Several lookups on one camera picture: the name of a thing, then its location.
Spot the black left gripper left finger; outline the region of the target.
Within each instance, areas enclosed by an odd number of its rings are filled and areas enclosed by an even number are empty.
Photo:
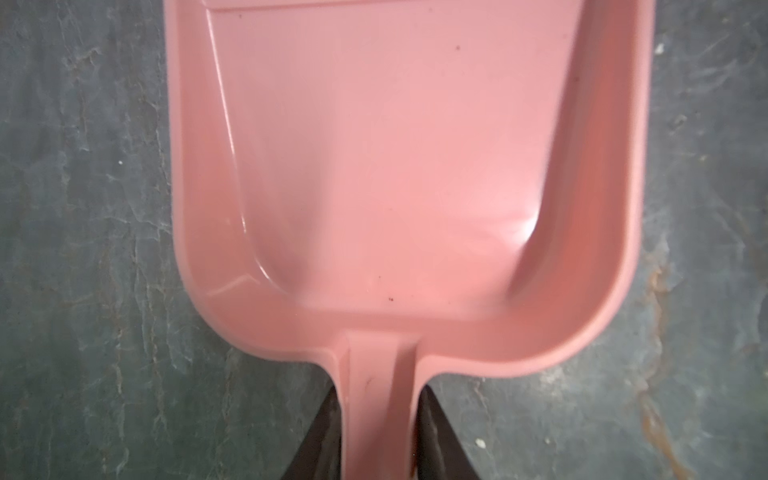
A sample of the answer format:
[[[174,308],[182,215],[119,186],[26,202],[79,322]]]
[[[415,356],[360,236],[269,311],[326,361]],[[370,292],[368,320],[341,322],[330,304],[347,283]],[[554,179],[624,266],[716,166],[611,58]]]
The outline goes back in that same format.
[[[341,479],[341,407],[332,387],[282,480]]]

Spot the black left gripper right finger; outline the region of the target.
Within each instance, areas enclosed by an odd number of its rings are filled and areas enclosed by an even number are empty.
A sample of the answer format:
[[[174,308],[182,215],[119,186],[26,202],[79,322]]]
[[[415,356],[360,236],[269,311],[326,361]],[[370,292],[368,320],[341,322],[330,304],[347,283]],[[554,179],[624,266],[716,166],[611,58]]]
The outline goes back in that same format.
[[[479,480],[433,389],[418,400],[416,470],[420,480]]]

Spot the pink plastic dustpan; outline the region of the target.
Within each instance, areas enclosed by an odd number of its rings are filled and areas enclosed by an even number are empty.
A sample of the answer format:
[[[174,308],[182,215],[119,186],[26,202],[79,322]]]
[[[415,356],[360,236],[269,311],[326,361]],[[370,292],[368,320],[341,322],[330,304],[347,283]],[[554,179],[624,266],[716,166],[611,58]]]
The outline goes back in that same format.
[[[331,377],[345,479],[407,479],[435,376],[611,322],[640,246],[651,1],[167,1],[184,287]]]

